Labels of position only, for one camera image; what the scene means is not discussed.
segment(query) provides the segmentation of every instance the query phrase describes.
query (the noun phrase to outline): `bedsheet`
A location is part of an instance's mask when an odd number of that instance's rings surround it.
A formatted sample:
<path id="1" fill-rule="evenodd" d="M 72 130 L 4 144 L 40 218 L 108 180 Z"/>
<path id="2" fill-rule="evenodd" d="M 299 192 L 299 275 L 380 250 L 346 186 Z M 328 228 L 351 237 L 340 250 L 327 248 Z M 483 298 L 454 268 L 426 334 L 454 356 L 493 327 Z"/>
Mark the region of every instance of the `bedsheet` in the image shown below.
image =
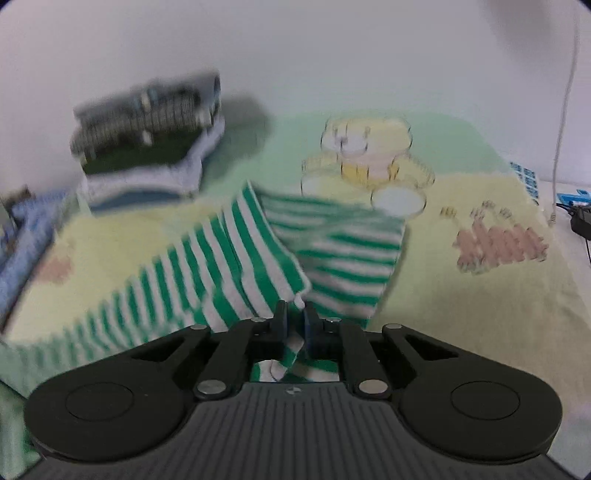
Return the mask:
<path id="1" fill-rule="evenodd" d="M 399 268 L 368 328 L 403 323 L 547 381 L 564 408 L 551 454 L 581 477 L 591 469 L 572 442 L 591 438 L 589 314 L 537 205 L 469 124 L 375 111 L 261 121 L 229 128 L 212 160 L 192 202 L 72 219 L 11 317 L 7 345 L 71 326 L 250 179 L 407 218 Z"/>

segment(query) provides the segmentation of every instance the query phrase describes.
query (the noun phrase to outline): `folded towel stack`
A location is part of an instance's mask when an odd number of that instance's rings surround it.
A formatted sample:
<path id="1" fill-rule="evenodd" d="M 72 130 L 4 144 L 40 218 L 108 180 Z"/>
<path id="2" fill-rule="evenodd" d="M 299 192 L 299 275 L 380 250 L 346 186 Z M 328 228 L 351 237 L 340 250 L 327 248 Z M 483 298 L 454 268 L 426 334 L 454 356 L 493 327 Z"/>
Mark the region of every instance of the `folded towel stack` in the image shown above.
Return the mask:
<path id="1" fill-rule="evenodd" d="M 86 174 L 79 193 L 91 206 L 129 192 L 196 192 L 202 160 L 225 129 L 217 73 L 153 81 L 74 115 L 80 127 L 70 149 Z"/>

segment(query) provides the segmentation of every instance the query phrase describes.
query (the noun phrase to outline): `screw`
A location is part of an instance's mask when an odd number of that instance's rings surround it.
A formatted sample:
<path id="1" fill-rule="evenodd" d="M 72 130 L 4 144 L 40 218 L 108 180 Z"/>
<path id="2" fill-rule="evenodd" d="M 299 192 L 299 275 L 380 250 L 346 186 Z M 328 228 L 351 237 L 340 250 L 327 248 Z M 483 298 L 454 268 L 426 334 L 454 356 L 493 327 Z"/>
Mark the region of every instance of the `screw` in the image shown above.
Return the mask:
<path id="1" fill-rule="evenodd" d="M 357 388 L 367 395 L 379 395 L 388 389 L 388 384 L 377 378 L 371 378 L 369 380 L 363 380 Z"/>
<path id="2" fill-rule="evenodd" d="M 226 389 L 226 384 L 221 380 L 203 380 L 197 385 L 203 395 L 218 395 Z"/>

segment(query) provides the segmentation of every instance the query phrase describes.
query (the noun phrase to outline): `green and white striped towel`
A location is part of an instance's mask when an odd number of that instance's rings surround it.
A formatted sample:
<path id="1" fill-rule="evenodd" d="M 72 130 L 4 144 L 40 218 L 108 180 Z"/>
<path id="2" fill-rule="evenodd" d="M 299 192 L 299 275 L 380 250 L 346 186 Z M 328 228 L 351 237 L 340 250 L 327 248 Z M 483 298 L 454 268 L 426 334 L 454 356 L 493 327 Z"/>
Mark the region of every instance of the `green and white striped towel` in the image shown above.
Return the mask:
<path id="1" fill-rule="evenodd" d="M 374 210 L 268 194 L 248 183 L 231 205 L 72 328 L 32 345 L 0 344 L 0 380 L 27 396 L 47 378 L 194 323 L 220 332 L 242 319 L 270 317 L 279 299 L 298 309 L 309 300 L 323 316 L 365 327 L 397 264 L 403 234 L 403 220 Z M 306 360 L 302 345 L 291 332 L 284 358 L 261 362 L 251 378 L 338 378 L 332 362 Z"/>

